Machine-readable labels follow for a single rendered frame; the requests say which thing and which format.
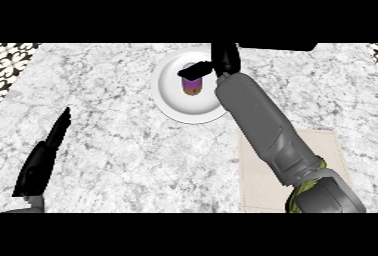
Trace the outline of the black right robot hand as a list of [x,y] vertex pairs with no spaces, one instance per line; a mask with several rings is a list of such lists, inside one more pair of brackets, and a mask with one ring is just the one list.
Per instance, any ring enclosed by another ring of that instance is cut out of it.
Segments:
[[229,75],[241,71],[240,51],[235,43],[212,44],[212,60],[195,63],[191,67],[178,72],[178,75],[194,81],[216,72],[221,77],[225,73]]

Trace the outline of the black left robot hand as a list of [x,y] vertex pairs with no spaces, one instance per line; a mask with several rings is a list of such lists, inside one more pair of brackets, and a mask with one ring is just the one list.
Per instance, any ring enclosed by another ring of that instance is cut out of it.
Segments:
[[66,109],[54,124],[48,139],[38,143],[24,163],[12,193],[14,197],[40,196],[45,193],[55,166],[57,152],[70,125],[71,113],[70,109]]

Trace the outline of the purple can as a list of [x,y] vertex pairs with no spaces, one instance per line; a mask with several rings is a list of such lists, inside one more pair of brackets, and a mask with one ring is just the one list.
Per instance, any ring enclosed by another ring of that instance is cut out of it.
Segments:
[[187,78],[182,79],[182,87],[184,87],[184,92],[195,96],[201,93],[203,90],[203,79],[198,78],[195,80],[188,80]]

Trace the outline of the white round plate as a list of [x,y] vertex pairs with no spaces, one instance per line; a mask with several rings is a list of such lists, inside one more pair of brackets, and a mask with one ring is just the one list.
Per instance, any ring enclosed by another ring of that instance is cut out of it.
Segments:
[[157,107],[167,117],[187,124],[212,122],[227,113],[216,97],[216,73],[203,79],[201,92],[191,96],[184,90],[178,72],[193,63],[210,61],[210,47],[190,47],[173,51],[159,63],[151,77],[151,93]]

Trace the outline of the beige placemat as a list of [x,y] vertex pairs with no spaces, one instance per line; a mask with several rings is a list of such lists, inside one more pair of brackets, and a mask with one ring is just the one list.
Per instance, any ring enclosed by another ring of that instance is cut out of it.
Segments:
[[[339,135],[330,130],[297,130],[315,154],[325,161],[349,186],[353,186]],[[249,212],[284,213],[286,202],[293,192],[278,178],[268,164],[259,158],[243,131],[238,131],[241,209]]]

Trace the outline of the black appliance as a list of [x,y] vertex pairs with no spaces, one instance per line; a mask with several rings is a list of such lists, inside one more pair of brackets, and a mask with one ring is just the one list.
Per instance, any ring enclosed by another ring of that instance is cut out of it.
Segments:
[[258,43],[258,42],[241,42],[241,48],[256,48],[269,50],[286,50],[286,51],[312,51],[317,47],[317,43]]

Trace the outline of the yellow-green object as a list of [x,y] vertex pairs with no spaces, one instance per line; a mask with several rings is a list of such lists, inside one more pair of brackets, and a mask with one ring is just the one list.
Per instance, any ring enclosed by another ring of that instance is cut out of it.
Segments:
[[306,192],[308,190],[311,190],[315,185],[318,183],[318,179],[309,180],[306,181],[299,187],[294,188],[290,197],[287,199],[287,203],[286,203],[286,212],[287,213],[300,213],[302,209],[296,203],[296,197]]

